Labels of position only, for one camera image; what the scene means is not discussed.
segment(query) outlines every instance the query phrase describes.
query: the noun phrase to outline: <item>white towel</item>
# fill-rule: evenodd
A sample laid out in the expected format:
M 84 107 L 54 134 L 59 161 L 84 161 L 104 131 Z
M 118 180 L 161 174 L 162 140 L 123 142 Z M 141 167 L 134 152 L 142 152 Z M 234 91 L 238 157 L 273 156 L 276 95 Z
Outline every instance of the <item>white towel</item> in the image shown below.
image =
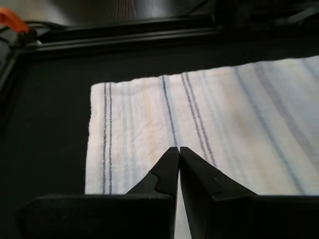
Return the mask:
M 92 86 L 87 194 L 124 194 L 187 146 L 261 195 L 319 194 L 319 57 Z M 175 238 L 190 238 L 178 191 Z

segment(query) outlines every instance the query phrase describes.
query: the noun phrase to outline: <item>black cable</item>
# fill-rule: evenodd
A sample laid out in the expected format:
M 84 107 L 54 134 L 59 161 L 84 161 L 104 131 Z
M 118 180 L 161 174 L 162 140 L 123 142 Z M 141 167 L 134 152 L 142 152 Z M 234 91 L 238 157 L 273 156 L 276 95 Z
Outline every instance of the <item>black cable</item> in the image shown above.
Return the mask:
M 1 41 L 1 42 L 4 42 L 4 43 L 7 44 L 7 45 L 10 45 L 10 41 L 9 41 L 8 39 L 5 39 L 4 37 L 1 37 L 1 36 L 0 36 L 0 41 Z
M 185 14 L 185 16 L 191 15 L 192 13 L 196 12 L 198 9 L 200 9 L 202 6 L 206 5 L 208 3 L 208 0 L 201 1 L 199 4 L 194 6 L 188 13 Z

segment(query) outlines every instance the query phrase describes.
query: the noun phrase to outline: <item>blue stripe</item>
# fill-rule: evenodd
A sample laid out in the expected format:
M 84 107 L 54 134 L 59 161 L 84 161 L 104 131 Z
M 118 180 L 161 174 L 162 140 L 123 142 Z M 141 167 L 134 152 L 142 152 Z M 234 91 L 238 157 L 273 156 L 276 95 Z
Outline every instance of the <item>blue stripe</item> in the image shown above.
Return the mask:
M 174 98 L 172 97 L 172 93 L 171 93 L 170 79 L 169 79 L 169 76 L 163 76 L 163 77 L 165 79 L 165 84 L 166 84 L 166 94 L 167 94 L 167 100 L 169 102 L 171 118 L 174 123 L 177 146 L 183 145 L 182 136 L 179 130 L 179 123 L 177 120 L 177 115 L 175 110 Z
M 186 76 L 186 81 L 187 81 L 189 89 L 190 89 L 190 94 L 191 94 L 191 96 L 193 98 L 193 101 L 194 101 L 195 110 L 197 112 L 197 117 L 199 119 L 199 124 L 200 124 L 201 130 L 202 130 L 203 135 L 204 135 L 204 139 L 205 139 L 206 147 L 208 149 L 210 160 L 211 160 L 212 164 L 214 166 L 216 166 L 216 160 L 214 158 L 213 152 L 212 152 L 212 150 L 210 148 L 210 145 L 209 145 L 209 140 L 208 140 L 207 133 L 206 133 L 206 130 L 205 130 L 204 122 L 203 122 L 203 119 L 201 118 L 200 111 L 199 111 L 199 108 L 198 108 L 198 105 L 197 105 L 197 101 L 196 101 L 196 98 L 195 98 L 195 95 L 194 95 L 194 92 L 193 92 L 193 87 L 192 87 L 192 85 L 191 85 L 191 83 L 189 81 L 189 77 L 188 77 L 188 73 L 187 72 L 185 73 L 185 76 Z
M 112 194 L 112 83 L 110 82 L 110 146 L 109 146 L 109 176 L 110 188 L 109 193 Z
M 291 165 L 289 164 L 286 156 L 284 155 L 284 153 L 282 152 L 282 150 L 280 149 L 280 147 L 278 146 L 277 140 L 274 137 L 274 135 L 272 134 L 271 130 L 269 129 L 269 126 L 267 125 L 265 119 L 263 118 L 256 102 L 254 101 L 252 95 L 250 94 L 248 87 L 246 86 L 245 82 L 243 81 L 243 79 L 240 76 L 238 67 L 234 67 L 234 71 L 235 71 L 235 75 L 239 81 L 239 84 L 241 86 L 241 88 L 243 89 L 244 93 L 247 96 L 247 99 L 249 101 L 249 103 L 251 104 L 264 132 L 266 133 L 267 137 L 269 138 L 271 144 L 273 145 L 277 155 L 279 156 L 279 158 L 281 159 L 282 163 L 285 165 L 287 172 L 292 180 L 292 182 L 294 183 L 296 189 L 301 193 L 301 194 L 305 194 L 305 191 L 302 187 L 302 185 L 300 184 L 298 178 L 296 177 Z
M 175 129 L 174 129 L 174 124 L 173 124 L 173 119 L 171 117 L 170 105 L 169 105 L 168 98 L 167 98 L 167 91 L 166 91 L 166 84 L 165 84 L 164 76 L 162 76 L 161 79 L 162 79 L 162 83 L 163 83 L 164 96 L 165 96 L 167 110 L 168 110 L 168 115 L 169 115 L 170 127 L 171 127 L 171 131 L 172 131 L 172 134 L 173 134 L 174 145 L 175 145 L 175 147 L 177 147 Z
M 260 84 L 263 86 L 263 88 L 269 95 L 269 98 L 272 100 L 277 111 L 280 113 L 281 117 L 286 122 L 287 127 L 295 137 L 296 141 L 299 143 L 306 155 L 310 158 L 311 163 L 313 163 L 315 169 L 318 170 L 318 155 L 315 153 L 312 145 L 309 143 L 303 132 L 298 127 L 294 118 L 291 116 L 290 112 L 283 103 L 283 100 L 281 99 L 278 91 L 268 79 L 262 63 L 256 63 L 254 64 L 254 67 Z
M 316 70 L 312 67 L 312 65 L 308 62 L 308 59 L 301 59 L 301 62 L 303 63 L 304 67 L 307 68 L 307 70 L 311 73 L 313 78 L 317 81 L 319 81 L 319 74 L 316 72 Z
M 188 101 L 190 112 L 191 112 L 191 116 L 193 118 L 194 125 L 195 125 L 195 128 L 196 128 L 199 144 L 200 144 L 201 150 L 203 151 L 204 158 L 207 161 L 207 154 L 206 154 L 206 151 L 205 151 L 205 148 L 204 148 L 204 145 L 203 145 L 203 140 L 201 139 L 201 136 L 200 136 L 200 132 L 199 132 L 198 124 L 197 124 L 197 121 L 196 121 L 193 105 L 191 104 L 191 98 L 190 98 L 187 86 L 185 84 L 185 80 L 184 80 L 183 74 L 181 74 L 181 81 L 182 81 L 183 86 L 184 86 L 184 90 L 185 90 L 185 93 L 186 93 L 187 101 Z
M 222 113 L 221 113 L 221 110 L 220 110 L 219 105 L 217 103 L 217 100 L 214 97 L 214 93 L 212 92 L 212 90 L 209 86 L 205 71 L 202 71 L 202 77 L 199 77 L 199 78 L 201 79 L 202 87 L 204 89 L 205 100 L 206 100 L 207 104 L 209 105 L 209 111 L 210 111 L 211 118 L 213 119 L 213 123 L 215 125 L 215 128 L 217 129 L 218 138 L 221 139 L 221 145 L 222 145 L 224 154 L 226 155 L 227 161 L 229 162 L 230 168 L 234 173 L 236 172 L 234 165 L 232 163 L 233 160 L 231 160 L 230 153 L 226 149 L 225 145 L 228 145 L 230 148 L 230 151 L 232 152 L 232 155 L 235 159 L 238 170 L 240 171 L 240 175 L 241 175 L 242 179 L 244 180 L 245 186 L 250 187 L 251 186 L 250 182 L 247 179 L 246 174 L 243 173 L 243 168 L 242 168 L 241 164 L 239 163 L 240 162 L 239 158 L 237 157 L 236 153 L 234 153 L 235 150 L 234 150 L 232 142 L 229 138 L 227 127 L 224 123 L 225 122 L 224 117 L 222 116 Z M 216 109 L 217 114 L 220 117 L 220 120 L 217 119 L 217 116 L 215 115 L 213 109 Z
M 122 112 L 123 112 L 123 158 L 124 158 L 124 186 L 129 184 L 129 155 L 128 155 L 128 126 L 127 126 L 127 115 L 126 115 L 126 102 L 124 85 L 121 90 L 122 94 Z
M 106 150 L 106 109 L 107 109 L 107 100 L 106 100 L 106 83 L 104 83 L 104 126 L 103 126 L 103 156 L 102 156 L 102 161 L 103 161 L 103 178 L 102 178 L 102 194 L 105 194 L 105 181 L 106 181 L 106 176 L 105 176 L 105 150 Z
M 129 95 L 129 113 L 130 113 L 130 133 L 131 133 L 131 160 L 132 160 L 132 182 L 137 183 L 139 169 L 136 164 L 136 149 L 135 149 L 135 126 L 133 115 L 133 99 L 131 92 L 131 83 L 128 82 L 128 95 Z

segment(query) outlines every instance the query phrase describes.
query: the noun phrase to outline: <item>orange object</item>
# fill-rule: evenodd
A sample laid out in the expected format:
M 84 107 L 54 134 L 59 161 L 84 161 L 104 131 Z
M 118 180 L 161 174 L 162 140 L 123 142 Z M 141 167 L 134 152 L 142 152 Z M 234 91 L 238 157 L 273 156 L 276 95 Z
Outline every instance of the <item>orange object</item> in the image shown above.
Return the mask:
M 13 11 L 7 7 L 0 7 L 0 24 L 10 27 L 16 32 L 30 32 L 30 28 Z

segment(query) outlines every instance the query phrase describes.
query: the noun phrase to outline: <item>black tray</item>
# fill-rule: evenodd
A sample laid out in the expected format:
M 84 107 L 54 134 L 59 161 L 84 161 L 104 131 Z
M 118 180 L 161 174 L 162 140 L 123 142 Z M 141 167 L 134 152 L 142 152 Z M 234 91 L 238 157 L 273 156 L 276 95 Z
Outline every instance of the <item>black tray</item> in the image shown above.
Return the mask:
M 313 32 L 221 33 L 203 16 L 71 27 L 40 40 L 13 48 L 0 73 L 1 238 L 28 200 L 84 193 L 91 85 L 319 54 Z

